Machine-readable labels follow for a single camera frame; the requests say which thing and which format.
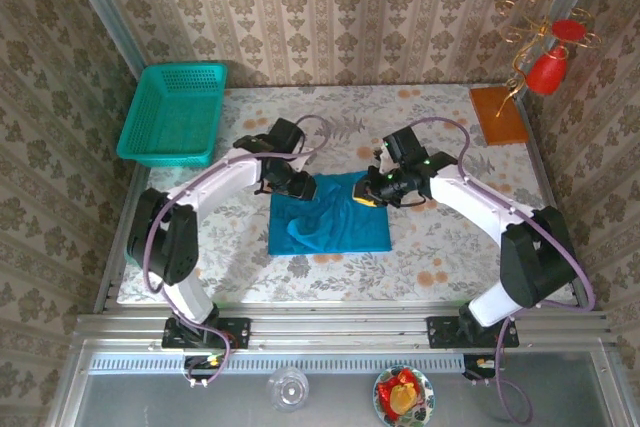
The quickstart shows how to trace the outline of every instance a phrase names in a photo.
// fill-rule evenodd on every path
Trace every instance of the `teal plastic basket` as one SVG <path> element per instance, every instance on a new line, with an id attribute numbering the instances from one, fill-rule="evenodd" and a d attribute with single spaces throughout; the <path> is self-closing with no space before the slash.
<path id="1" fill-rule="evenodd" d="M 211 165 L 226 79 L 224 64 L 147 67 L 118 142 L 118 155 L 147 167 Z"/>

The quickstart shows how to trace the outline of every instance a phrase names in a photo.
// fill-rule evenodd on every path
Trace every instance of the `gold wire ornament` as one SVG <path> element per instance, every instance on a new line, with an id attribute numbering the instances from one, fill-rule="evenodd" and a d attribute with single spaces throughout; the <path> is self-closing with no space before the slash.
<path id="1" fill-rule="evenodd" d="M 544 2 L 548 2 L 547 8 L 542 15 L 537 17 L 534 13 L 539 11 Z M 500 29 L 499 33 L 502 39 L 510 44 L 519 44 L 527 41 L 518 52 L 516 53 L 511 66 L 515 72 L 514 77 L 505 82 L 505 86 L 509 89 L 509 95 L 504 98 L 502 105 L 498 109 L 496 117 L 499 117 L 504 109 L 507 101 L 520 92 L 527 82 L 527 74 L 522 70 L 522 66 L 525 65 L 531 59 L 528 59 L 528 54 L 534 47 L 538 47 L 542 50 L 543 55 L 547 55 L 555 60 L 565 60 L 569 57 L 569 49 L 566 44 L 576 45 L 578 47 L 585 47 L 588 49 L 597 48 L 602 43 L 600 36 L 593 32 L 589 32 L 588 29 L 594 24 L 593 16 L 584 9 L 574 7 L 570 10 L 567 19 L 551 20 L 551 8 L 553 0 L 525 0 L 523 5 L 523 12 L 520 13 L 523 26 L 507 25 Z M 516 3 L 511 0 L 498 0 L 495 3 L 496 12 L 501 17 L 509 17 L 512 15 L 513 8 L 516 7 Z M 553 32 L 553 25 L 559 20 L 573 20 L 583 25 L 587 32 L 582 38 L 578 40 L 568 40 L 558 37 Z M 554 47 L 560 47 L 563 53 L 562 57 L 558 57 L 556 54 L 551 53 Z"/>

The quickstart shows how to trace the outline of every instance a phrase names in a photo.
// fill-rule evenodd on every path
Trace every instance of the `table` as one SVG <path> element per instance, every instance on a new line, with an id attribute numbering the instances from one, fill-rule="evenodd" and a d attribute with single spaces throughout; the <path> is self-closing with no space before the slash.
<path id="1" fill-rule="evenodd" d="M 366 170 L 381 137 L 424 116 L 458 120 L 472 137 L 465 169 L 519 202 L 543 201 L 524 144 L 488 147 L 463 85 L 290 87 L 225 92 L 216 158 L 246 134 L 266 132 L 278 117 L 297 120 L 314 113 L 331 124 L 326 148 L 312 156 L 311 173 Z M 322 126 L 301 124 L 307 145 L 321 140 Z M 460 151 L 455 128 L 434 123 L 415 128 L 430 153 Z M 148 185 L 160 191 L 195 175 L 189 168 L 155 168 Z M 267 254 L 269 197 L 245 189 L 227 199 L 201 223 L 197 268 L 217 302 L 465 301 L 498 279 L 499 249 L 483 231 L 435 201 L 389 209 L 393 251 L 379 254 L 273 257 Z M 567 287 L 554 295 L 572 300 Z M 127 264 L 117 301 L 162 303 L 150 295 L 141 270 Z"/>

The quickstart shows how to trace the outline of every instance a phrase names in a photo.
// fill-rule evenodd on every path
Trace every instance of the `patterned wallpaper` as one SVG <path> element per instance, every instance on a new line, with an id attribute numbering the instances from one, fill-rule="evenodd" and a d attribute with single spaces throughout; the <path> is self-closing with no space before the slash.
<path id="1" fill-rule="evenodd" d="M 556 198 L 640 398 L 640 0 L 581 0 L 603 37 L 532 106 Z"/>
<path id="2" fill-rule="evenodd" d="M 115 0 L 147 64 L 224 60 L 228 83 L 503 80 L 494 0 Z"/>
<path id="3" fill-rule="evenodd" d="M 88 0 L 0 0 L 0 426 L 44 422 L 131 176 L 134 81 Z"/>

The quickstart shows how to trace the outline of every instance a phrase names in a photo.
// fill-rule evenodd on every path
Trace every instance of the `purple cable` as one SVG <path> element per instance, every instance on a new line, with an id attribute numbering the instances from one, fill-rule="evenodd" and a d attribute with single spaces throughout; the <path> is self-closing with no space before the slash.
<path id="1" fill-rule="evenodd" d="M 587 294 L 587 305 L 585 307 L 579 307 L 579 306 L 576 307 L 573 305 L 563 304 L 561 302 L 555 302 L 552 300 L 543 300 L 541 304 L 552 306 L 552 307 L 560 307 L 560 308 L 571 310 L 574 312 L 589 312 L 593 310 L 593 308 L 596 305 L 596 296 L 595 296 L 595 293 L 593 292 L 593 287 L 591 285 L 591 282 L 589 282 L 587 275 L 584 273 L 584 270 L 582 269 L 582 267 L 580 267 L 580 264 L 578 264 L 578 261 L 573 258 L 573 256 L 567 251 L 567 249 L 565 249 L 562 246 L 562 244 L 560 244 L 556 239 L 554 239 L 551 236 L 551 234 L 549 234 L 546 230 L 544 230 L 540 225 L 538 225 L 536 222 L 530 219 L 527 214 L 518 210 L 517 208 L 512 206 L 510 203 L 504 201 L 500 197 L 496 196 L 495 194 L 493 194 L 493 192 L 483 188 L 481 185 L 476 184 L 465 173 L 464 168 L 462 166 L 462 161 L 464 159 L 464 155 L 469 149 L 469 146 L 471 145 L 471 136 L 469 135 L 469 132 L 467 131 L 467 129 L 463 127 L 462 124 L 456 122 L 455 120 L 447 119 L 446 117 L 423 117 L 422 119 L 418 119 L 415 122 L 412 122 L 409 125 L 409 127 L 414 127 L 418 124 L 435 122 L 435 121 L 446 122 L 448 124 L 454 125 L 459 130 L 461 130 L 462 133 L 464 134 L 464 137 L 465 137 L 464 146 L 460 150 L 460 154 L 458 154 L 458 173 L 460 174 L 460 177 L 462 177 L 462 179 L 469 186 L 471 186 L 473 190 L 483 195 L 484 197 L 488 198 L 489 200 L 495 202 L 499 206 L 505 209 L 508 209 L 513 214 L 517 215 L 520 219 L 522 219 L 524 222 L 530 225 L 542 238 L 544 238 L 547 242 L 549 242 L 549 244 L 551 244 L 560 253 L 560 255 L 562 255 L 565 258 L 567 262 L 569 262 L 573 270 L 576 272 L 576 275 L 582 282 L 582 285 L 584 286 L 585 292 Z M 500 375 L 500 360 L 502 358 L 502 354 L 500 351 L 504 343 L 504 336 L 507 331 L 507 328 L 509 327 L 510 322 L 511 322 L 510 318 L 507 317 L 502 323 L 502 328 L 500 329 L 500 335 L 498 336 L 498 342 L 496 345 L 496 358 L 495 358 L 496 389 L 498 390 L 498 397 L 500 398 L 500 403 L 502 404 L 502 407 L 504 408 L 505 412 L 507 413 L 511 421 L 515 422 L 516 424 L 527 425 L 533 420 L 533 405 L 531 404 L 531 399 L 529 399 L 529 396 L 525 393 L 524 390 L 522 390 L 521 387 L 519 387 L 518 385 L 516 385 L 511 381 L 502 379 Z M 528 405 L 528 414 L 526 419 L 524 420 L 517 419 L 513 415 L 509 407 L 507 406 L 507 402 L 504 398 L 504 394 L 502 393 L 503 383 L 513 387 L 522 396 L 522 398 L 524 398 L 525 402 Z"/>
<path id="2" fill-rule="evenodd" d="M 198 185 L 200 185 L 205 180 L 209 179 L 209 177 L 211 177 L 212 175 L 215 175 L 216 173 L 218 173 L 220 170 L 222 170 L 222 169 L 224 169 L 224 168 L 226 168 L 226 167 L 228 167 L 230 165 L 237 164 L 238 162 L 242 162 L 242 161 L 249 160 L 249 159 L 264 159 L 264 158 L 296 159 L 296 158 L 299 158 L 299 157 L 308 157 L 308 156 L 310 156 L 312 154 L 315 154 L 319 150 L 323 149 L 324 146 L 327 145 L 327 142 L 329 142 L 329 138 L 331 136 L 331 127 L 329 125 L 329 122 L 327 122 L 326 119 L 324 119 L 323 117 L 320 117 L 319 115 L 308 114 L 308 115 L 304 115 L 304 116 L 300 117 L 298 119 L 298 121 L 296 122 L 296 125 L 299 124 L 300 122 L 302 122 L 303 120 L 306 120 L 306 119 L 317 119 L 317 120 L 320 120 L 324 124 L 324 126 L 326 128 L 325 138 L 320 143 L 320 145 L 318 147 L 316 147 L 315 149 L 312 149 L 312 150 L 310 150 L 308 152 L 303 152 L 303 153 L 298 152 L 296 154 L 281 154 L 281 153 L 275 153 L 275 152 L 260 152 L 260 153 L 257 153 L 257 154 L 245 154 L 245 155 L 240 155 L 238 157 L 234 157 L 233 159 L 229 159 L 225 163 L 214 164 L 211 167 L 209 167 L 208 169 L 204 170 L 200 175 L 198 175 L 189 185 L 187 185 L 178 194 L 176 194 L 175 197 L 173 197 L 172 199 L 169 199 L 169 201 L 162 207 L 162 209 L 160 209 L 160 211 L 158 212 L 158 215 L 156 215 L 156 218 L 153 219 L 153 222 L 151 223 L 151 228 L 149 229 L 149 234 L 147 236 L 147 243 L 145 244 L 144 255 L 143 255 L 143 258 L 142 258 L 142 280 L 143 280 L 145 286 L 153 294 L 158 294 L 158 293 L 160 293 L 160 291 L 162 291 L 162 295 L 165 298 L 165 300 L 167 301 L 167 304 L 169 304 L 169 306 L 171 307 L 171 310 L 173 310 L 173 312 L 176 314 L 176 316 L 178 316 L 178 318 L 183 323 L 185 323 L 186 325 L 188 325 L 188 326 L 190 326 L 192 328 L 202 329 L 202 330 L 206 330 L 208 332 L 211 332 L 211 333 L 219 336 L 224 341 L 224 344 L 225 344 L 224 360 L 222 361 L 222 364 L 220 365 L 220 368 L 217 370 L 217 372 L 215 374 L 213 374 L 211 377 L 209 377 L 208 382 L 211 382 L 216 377 L 218 377 L 218 375 L 220 375 L 220 373 L 226 367 L 227 362 L 229 360 L 229 354 L 230 354 L 230 351 L 231 351 L 231 346 L 229 345 L 229 340 L 219 330 L 214 329 L 213 327 L 206 326 L 206 325 L 197 324 L 197 323 L 193 322 L 191 319 L 188 319 L 182 312 L 180 312 L 178 307 L 171 301 L 171 299 L 169 299 L 169 296 L 162 289 L 162 287 L 164 286 L 164 282 L 163 281 L 160 281 L 160 283 L 156 287 L 153 287 L 151 285 L 151 279 L 149 278 L 149 260 L 151 258 L 151 248 L 153 247 L 153 240 L 154 240 L 154 238 L 156 236 L 158 228 L 160 227 L 160 223 L 162 221 L 162 218 L 165 216 L 165 214 L 167 212 L 169 212 L 171 207 L 173 207 L 182 197 L 184 197 L 187 192 L 195 189 Z"/>

